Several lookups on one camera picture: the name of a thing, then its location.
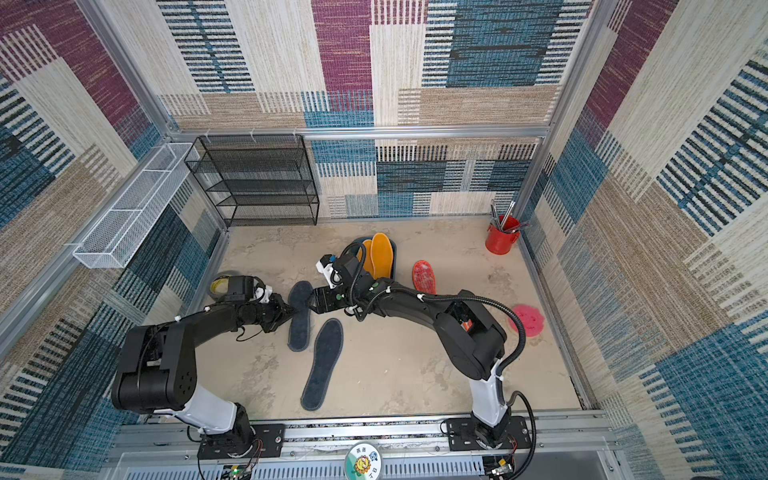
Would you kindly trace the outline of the orange fleece insole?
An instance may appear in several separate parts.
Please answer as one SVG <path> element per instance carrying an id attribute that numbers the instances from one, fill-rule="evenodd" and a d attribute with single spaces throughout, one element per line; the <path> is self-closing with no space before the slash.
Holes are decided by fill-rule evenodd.
<path id="1" fill-rule="evenodd" d="M 371 241 L 371 263 L 375 278 L 390 278 L 394 264 L 394 250 L 389 237 L 376 233 Z"/>
<path id="2" fill-rule="evenodd" d="M 365 254 L 362 256 L 363 269 L 370 275 L 373 275 L 375 268 L 372 261 L 372 240 L 365 239 L 362 244 L 365 249 Z"/>

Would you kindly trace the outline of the dark grey felt insole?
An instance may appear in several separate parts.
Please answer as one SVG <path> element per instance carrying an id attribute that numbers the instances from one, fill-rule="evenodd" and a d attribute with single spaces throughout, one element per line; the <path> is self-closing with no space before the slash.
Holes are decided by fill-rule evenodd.
<path id="1" fill-rule="evenodd" d="M 315 339 L 313 363 L 300 399 L 305 410 L 317 411 L 323 405 L 343 342 L 342 323 L 337 318 L 330 318 Z"/>

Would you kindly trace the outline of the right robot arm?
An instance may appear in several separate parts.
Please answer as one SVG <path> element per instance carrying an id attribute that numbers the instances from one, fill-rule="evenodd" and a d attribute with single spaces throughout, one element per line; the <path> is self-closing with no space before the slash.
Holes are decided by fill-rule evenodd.
<path id="1" fill-rule="evenodd" d="M 363 321 L 368 315 L 409 320 L 433 330 L 452 365 L 470 381 L 471 418 L 478 444 L 503 444 L 511 421 L 503 397 L 503 371 L 524 351 L 527 335 L 514 311 L 462 290 L 437 295 L 405 287 L 389 277 L 373 278 L 357 254 L 327 254 L 316 268 L 327 284 L 313 291 L 308 308 L 322 314 L 343 310 Z"/>

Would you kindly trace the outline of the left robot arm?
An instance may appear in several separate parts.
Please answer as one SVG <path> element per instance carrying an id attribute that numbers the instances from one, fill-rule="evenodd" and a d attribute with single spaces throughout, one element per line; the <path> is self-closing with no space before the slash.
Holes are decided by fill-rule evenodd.
<path id="1" fill-rule="evenodd" d="M 127 332 L 112 384 L 112 403 L 119 410 L 173 416 L 206 436 L 230 435 L 249 443 L 252 434 L 244 408 L 200 385 L 196 349 L 249 325 L 272 333 L 295 313 L 261 279 L 229 277 L 226 293 L 202 310 Z"/>

